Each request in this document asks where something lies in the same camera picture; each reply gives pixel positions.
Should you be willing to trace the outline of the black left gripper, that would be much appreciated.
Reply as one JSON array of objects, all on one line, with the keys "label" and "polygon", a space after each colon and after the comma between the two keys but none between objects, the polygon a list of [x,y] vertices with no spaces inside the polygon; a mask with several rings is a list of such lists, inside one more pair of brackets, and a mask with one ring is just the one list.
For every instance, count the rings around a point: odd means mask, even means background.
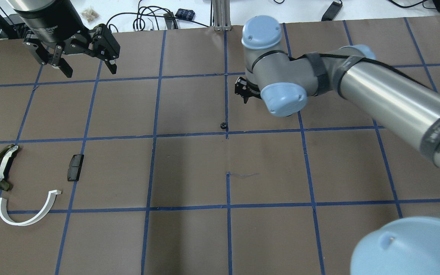
[{"label": "black left gripper", "polygon": [[29,28],[23,44],[39,64],[50,64],[71,78],[73,69],[63,56],[86,54],[104,61],[112,75],[117,73],[120,45],[105,24],[88,29],[74,16],[23,18],[23,21]]}]

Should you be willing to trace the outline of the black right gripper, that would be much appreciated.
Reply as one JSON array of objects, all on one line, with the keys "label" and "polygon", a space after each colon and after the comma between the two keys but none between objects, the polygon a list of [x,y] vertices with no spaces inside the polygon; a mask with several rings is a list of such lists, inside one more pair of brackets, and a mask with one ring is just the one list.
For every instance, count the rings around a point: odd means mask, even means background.
[{"label": "black right gripper", "polygon": [[243,77],[237,78],[234,93],[241,96],[244,104],[246,104],[249,98],[252,97],[255,99],[262,99],[258,85],[251,83],[248,79]]}]

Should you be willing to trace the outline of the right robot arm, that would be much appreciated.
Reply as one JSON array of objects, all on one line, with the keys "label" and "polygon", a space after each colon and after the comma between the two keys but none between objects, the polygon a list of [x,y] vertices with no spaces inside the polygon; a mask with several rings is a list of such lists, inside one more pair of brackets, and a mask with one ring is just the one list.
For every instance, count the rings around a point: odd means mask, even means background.
[{"label": "right robot arm", "polygon": [[[282,29],[266,15],[242,30],[246,78],[235,94],[264,101],[274,116],[290,116],[309,96],[335,91],[440,168],[440,94],[377,61],[366,45],[290,57]],[[401,218],[366,235],[356,245],[352,275],[440,275],[440,213]]]}]

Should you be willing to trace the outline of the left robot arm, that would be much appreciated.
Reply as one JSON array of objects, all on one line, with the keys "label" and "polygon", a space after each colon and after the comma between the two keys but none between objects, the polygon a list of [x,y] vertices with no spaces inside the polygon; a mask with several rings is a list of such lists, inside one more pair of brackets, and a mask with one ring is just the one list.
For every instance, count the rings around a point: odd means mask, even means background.
[{"label": "left robot arm", "polygon": [[49,64],[68,78],[73,69],[64,55],[86,54],[100,59],[110,73],[117,73],[120,45],[108,26],[88,29],[69,0],[9,0],[27,25],[23,44],[39,64]]}]

